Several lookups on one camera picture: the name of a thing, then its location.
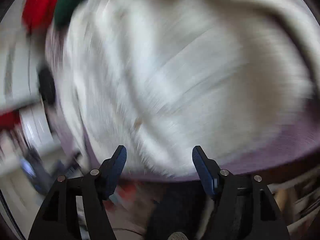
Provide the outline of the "cream fuzzy knit sweater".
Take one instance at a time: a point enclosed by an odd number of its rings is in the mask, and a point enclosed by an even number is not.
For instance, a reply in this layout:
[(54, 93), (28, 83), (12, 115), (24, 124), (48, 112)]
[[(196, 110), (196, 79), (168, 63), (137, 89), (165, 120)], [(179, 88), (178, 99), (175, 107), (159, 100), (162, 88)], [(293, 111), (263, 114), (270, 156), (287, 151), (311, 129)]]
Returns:
[(46, 59), (82, 168), (124, 145), (128, 176), (189, 179), (200, 145), (245, 172), (316, 89), (319, 24), (303, 0), (84, 0)]

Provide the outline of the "floral plush bed blanket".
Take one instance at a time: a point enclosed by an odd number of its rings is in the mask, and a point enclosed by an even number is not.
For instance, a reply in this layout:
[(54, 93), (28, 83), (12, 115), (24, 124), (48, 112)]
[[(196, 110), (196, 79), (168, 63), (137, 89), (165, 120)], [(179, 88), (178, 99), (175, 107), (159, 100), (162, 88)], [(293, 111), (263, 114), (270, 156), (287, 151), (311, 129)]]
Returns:
[[(45, 55), (49, 60), (52, 72), (57, 70), (57, 63), (62, 60), (62, 48), (65, 33), (56, 31), (51, 25), (46, 35)], [(54, 110), (49, 112), (49, 120), (56, 129), (57, 135), (61, 141), (62, 148), (66, 154), (70, 155), (75, 145), (75, 139), (69, 129), (62, 112), (60, 100), (56, 90)], [(96, 167), (99, 163), (95, 157), (87, 134), (82, 135), (85, 142), (89, 144), (87, 150), (89, 166)], [(301, 159), (317, 155), (319, 151), (319, 102), (317, 99), (307, 101), (304, 112), (300, 113), (298, 119), (293, 125), (287, 126), (269, 145), (266, 145), (256, 151), (245, 153), (234, 160), (223, 164), (223, 167), (230, 169), (235, 174), (247, 174), (260, 172), (272, 168), (277, 169), (280, 166), (290, 164)], [(154, 173), (143, 168), (137, 172), (123, 171), (121, 176), (125, 179), (161, 181), (161, 182), (181, 182), (199, 180), (195, 172), (188, 176), (163, 176), (160, 173)]]

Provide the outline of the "black cloth at bed edge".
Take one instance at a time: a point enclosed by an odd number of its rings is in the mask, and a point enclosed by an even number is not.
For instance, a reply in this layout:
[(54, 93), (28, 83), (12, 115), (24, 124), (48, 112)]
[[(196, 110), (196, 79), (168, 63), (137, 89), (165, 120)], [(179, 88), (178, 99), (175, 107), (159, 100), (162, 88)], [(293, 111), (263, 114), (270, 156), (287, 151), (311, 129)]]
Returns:
[(56, 89), (55, 82), (51, 70), (48, 65), (43, 63), (37, 70), (39, 81), (39, 93), (42, 101), (48, 106), (55, 106)]

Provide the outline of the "red garment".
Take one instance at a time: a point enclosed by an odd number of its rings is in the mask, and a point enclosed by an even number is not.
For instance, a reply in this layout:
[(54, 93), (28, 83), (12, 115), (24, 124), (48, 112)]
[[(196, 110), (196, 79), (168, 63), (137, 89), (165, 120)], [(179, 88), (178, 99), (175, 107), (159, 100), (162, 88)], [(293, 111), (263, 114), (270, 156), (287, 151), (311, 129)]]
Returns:
[(22, 12), (22, 22), (28, 33), (47, 29), (54, 17), (57, 0), (26, 0)]

